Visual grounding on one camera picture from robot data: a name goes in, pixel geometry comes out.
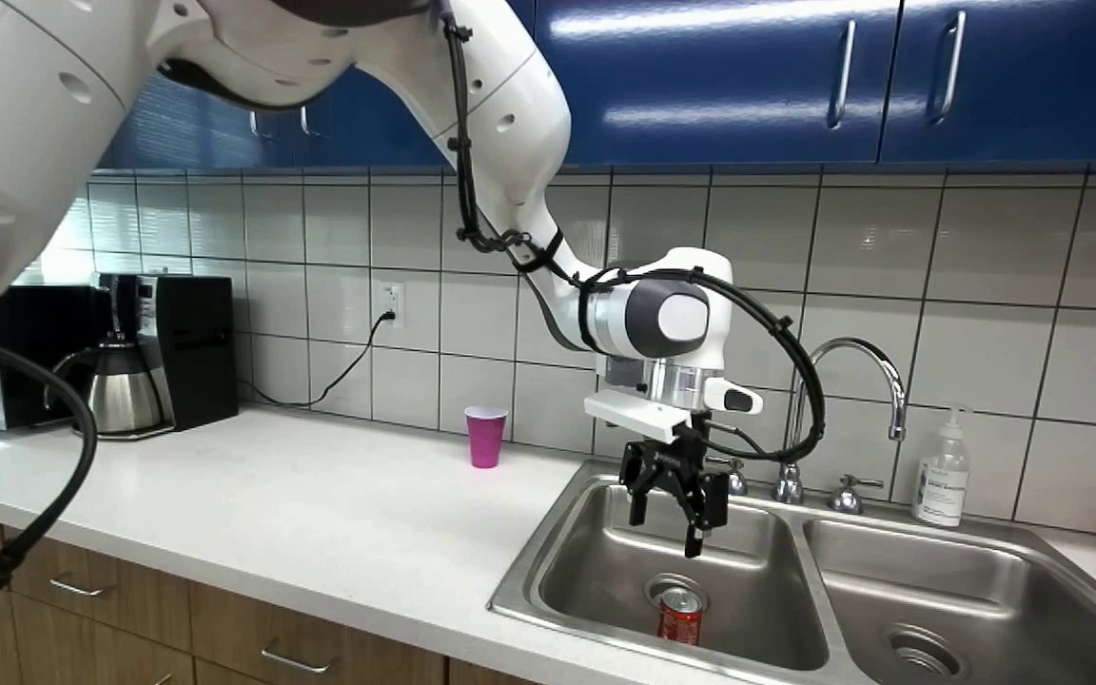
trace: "kitchen counter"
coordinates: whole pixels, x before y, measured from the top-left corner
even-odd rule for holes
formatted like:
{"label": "kitchen counter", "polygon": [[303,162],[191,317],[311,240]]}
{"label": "kitchen counter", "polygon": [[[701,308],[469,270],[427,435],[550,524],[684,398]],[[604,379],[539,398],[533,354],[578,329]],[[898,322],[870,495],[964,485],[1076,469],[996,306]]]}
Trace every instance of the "kitchen counter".
{"label": "kitchen counter", "polygon": [[[0,523],[28,524],[71,459],[68,431],[0,436]],[[487,613],[576,473],[517,446],[476,473],[463,436],[245,412],[106,441],[54,540],[533,682],[725,682]],[[1096,577],[1096,535],[1043,535]]]}

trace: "red can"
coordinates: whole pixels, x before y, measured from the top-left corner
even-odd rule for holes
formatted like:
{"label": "red can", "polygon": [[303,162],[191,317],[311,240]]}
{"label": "red can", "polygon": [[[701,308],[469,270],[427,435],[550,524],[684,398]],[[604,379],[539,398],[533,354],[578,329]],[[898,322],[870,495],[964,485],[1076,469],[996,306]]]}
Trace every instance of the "red can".
{"label": "red can", "polygon": [[657,596],[657,634],[668,643],[701,643],[704,596],[689,587],[668,587]]}

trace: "stainless steel sink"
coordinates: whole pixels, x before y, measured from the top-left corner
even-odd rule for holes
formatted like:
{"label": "stainless steel sink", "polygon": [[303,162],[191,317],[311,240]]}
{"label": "stainless steel sink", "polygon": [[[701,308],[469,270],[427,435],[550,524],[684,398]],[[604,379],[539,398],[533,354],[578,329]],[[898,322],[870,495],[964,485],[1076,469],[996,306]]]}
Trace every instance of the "stainless steel sink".
{"label": "stainless steel sink", "polygon": [[[1096,682],[1096,583],[1034,531],[765,500],[733,500],[701,558],[681,531],[668,500],[632,529],[618,477],[586,464],[492,610],[743,682]],[[696,647],[657,638],[661,583],[704,592]]]}

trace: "paper cup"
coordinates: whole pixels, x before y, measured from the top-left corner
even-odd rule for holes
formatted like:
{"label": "paper cup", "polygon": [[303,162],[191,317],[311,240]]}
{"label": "paper cup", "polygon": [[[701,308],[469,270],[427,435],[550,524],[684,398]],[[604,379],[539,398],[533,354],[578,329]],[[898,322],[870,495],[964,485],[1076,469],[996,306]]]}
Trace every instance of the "paper cup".
{"label": "paper cup", "polygon": [[507,412],[469,406],[463,415],[469,415],[471,469],[495,469],[507,441]]}

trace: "cabinet handle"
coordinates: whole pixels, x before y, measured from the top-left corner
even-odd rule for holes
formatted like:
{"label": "cabinet handle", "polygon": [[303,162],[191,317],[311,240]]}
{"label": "cabinet handle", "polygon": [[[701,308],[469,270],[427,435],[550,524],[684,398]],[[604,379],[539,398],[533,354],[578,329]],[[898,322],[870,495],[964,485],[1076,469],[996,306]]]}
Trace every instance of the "cabinet handle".
{"label": "cabinet handle", "polygon": [[65,577],[49,577],[49,587],[60,589],[60,592],[85,596],[85,601],[99,601],[104,596],[104,587],[77,587],[77,583],[65,583]]}
{"label": "cabinet handle", "polygon": [[850,112],[855,18],[850,18],[850,28],[846,28],[846,51],[840,52],[846,52],[840,58],[840,79],[838,79],[838,93],[832,93],[831,112],[826,112],[826,131],[838,131],[846,122],[846,112]]}
{"label": "cabinet handle", "polygon": [[311,105],[295,105],[295,127],[303,131],[303,138],[318,138],[318,131],[311,131]]}
{"label": "cabinet handle", "polygon": [[308,676],[328,676],[328,662],[295,662],[288,653],[278,651],[259,651],[259,658],[278,662],[285,671],[308,675]]}
{"label": "cabinet handle", "polygon": [[259,131],[259,115],[255,112],[247,112],[247,132],[251,138],[270,138],[270,132]]}
{"label": "cabinet handle", "polygon": [[954,28],[946,28],[946,33],[954,33],[954,44],[950,44],[950,66],[942,74],[942,96],[939,96],[939,105],[936,105],[936,127],[954,112],[954,99],[958,99],[958,74],[964,74],[964,44],[967,44],[967,11],[954,14]]}

